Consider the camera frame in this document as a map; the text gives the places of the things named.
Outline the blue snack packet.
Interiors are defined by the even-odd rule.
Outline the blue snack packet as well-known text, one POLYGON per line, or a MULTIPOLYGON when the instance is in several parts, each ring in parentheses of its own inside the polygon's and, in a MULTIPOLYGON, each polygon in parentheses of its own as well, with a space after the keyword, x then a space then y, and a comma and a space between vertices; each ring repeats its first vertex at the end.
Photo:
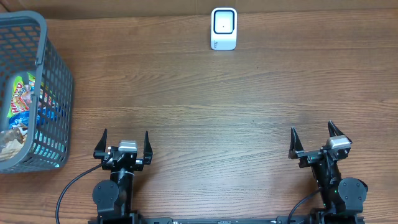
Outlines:
MULTIPOLYGON (((28 126, 29 116, 30 116, 29 111, 12 115, 9 118, 9 129, 16 128, 20 124, 28 126)), ((66 117, 67 114, 65 110, 59 108, 58 106, 52 108, 51 110, 48 110, 47 108, 38 108, 36 125, 43 126, 44 124, 47 124, 49 121, 57 121, 60 118, 66 118, 66 117)))

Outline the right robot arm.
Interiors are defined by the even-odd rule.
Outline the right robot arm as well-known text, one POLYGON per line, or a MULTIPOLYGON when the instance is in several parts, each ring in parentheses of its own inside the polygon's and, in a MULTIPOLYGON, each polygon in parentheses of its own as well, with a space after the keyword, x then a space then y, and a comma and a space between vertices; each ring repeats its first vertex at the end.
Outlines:
POLYGON ((342 178, 338 161, 346 159, 352 140, 339 130, 333 121, 328 122, 329 138, 317 151, 306 151, 295 128, 291 128, 289 159, 298 159, 299 167, 312 169, 318 188, 301 200, 297 207, 320 194, 323 208, 309 214, 310 223, 359 223, 368 186, 362 180, 342 178))

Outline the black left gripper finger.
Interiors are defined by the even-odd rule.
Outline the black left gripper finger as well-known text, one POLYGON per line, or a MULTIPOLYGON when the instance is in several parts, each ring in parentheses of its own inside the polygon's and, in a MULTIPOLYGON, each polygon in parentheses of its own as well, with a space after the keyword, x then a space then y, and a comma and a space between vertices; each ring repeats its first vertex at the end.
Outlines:
POLYGON ((93 157, 95 159, 104 159, 107 155, 106 153, 106 140, 107 140, 107 133, 108 130, 105 129, 101 139, 99 140, 98 144, 96 145, 93 153, 93 157))
POLYGON ((143 164, 150 165, 153 158, 153 150, 149 141, 149 132, 146 131, 144 136, 144 156, 143 156, 143 164))

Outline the green Haribo candy bag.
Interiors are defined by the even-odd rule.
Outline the green Haribo candy bag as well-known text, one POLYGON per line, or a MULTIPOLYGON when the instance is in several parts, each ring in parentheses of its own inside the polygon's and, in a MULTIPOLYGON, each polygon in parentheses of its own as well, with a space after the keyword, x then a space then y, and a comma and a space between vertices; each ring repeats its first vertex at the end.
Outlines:
MULTIPOLYGON (((21 75, 18 75, 13 82, 13 94, 11 98, 11 104, 9 111, 7 113, 7 118, 11 118, 14 115, 17 115, 22 112, 29 111, 30 104, 32 103, 31 96, 34 93, 35 89, 35 77, 33 74, 29 72, 25 72, 22 74, 26 74, 29 77, 29 82, 25 83, 21 75)), ((55 106, 55 102, 52 100, 51 96, 48 96, 47 93, 40 89, 39 98, 43 100, 44 106, 55 106)))

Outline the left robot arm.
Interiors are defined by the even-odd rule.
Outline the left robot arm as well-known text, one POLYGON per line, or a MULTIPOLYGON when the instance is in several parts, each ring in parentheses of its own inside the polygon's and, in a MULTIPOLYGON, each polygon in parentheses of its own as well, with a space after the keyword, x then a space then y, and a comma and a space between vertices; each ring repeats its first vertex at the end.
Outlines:
POLYGON ((153 150, 145 133, 143 156, 137 156, 135 141, 122 140, 118 146, 106 146, 107 130, 95 147, 93 157, 101 160, 101 168, 110 171, 108 180, 97 183, 92 197, 97 217, 90 223, 143 223, 142 216, 132 210, 134 173, 152 162, 153 150))

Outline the brown nut snack bag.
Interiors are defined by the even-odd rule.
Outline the brown nut snack bag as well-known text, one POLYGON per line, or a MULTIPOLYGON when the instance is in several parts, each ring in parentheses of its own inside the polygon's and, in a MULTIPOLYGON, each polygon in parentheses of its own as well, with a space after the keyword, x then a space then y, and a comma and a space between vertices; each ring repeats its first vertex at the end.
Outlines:
POLYGON ((1 161, 13 158, 27 140, 28 127, 18 124, 12 129, 1 131, 1 161))

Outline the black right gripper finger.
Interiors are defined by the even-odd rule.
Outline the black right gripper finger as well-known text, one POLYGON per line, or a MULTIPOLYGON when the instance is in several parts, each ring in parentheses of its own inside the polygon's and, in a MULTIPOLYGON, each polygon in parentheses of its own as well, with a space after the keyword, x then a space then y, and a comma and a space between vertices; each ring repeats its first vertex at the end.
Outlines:
POLYGON ((289 159, 298 159, 304 153, 302 143, 294 127, 291 128, 289 159))
POLYGON ((328 121, 328 132, 329 132, 329 136, 333 137, 333 136, 341 136, 341 135, 345 135, 335 124, 332 120, 328 121))

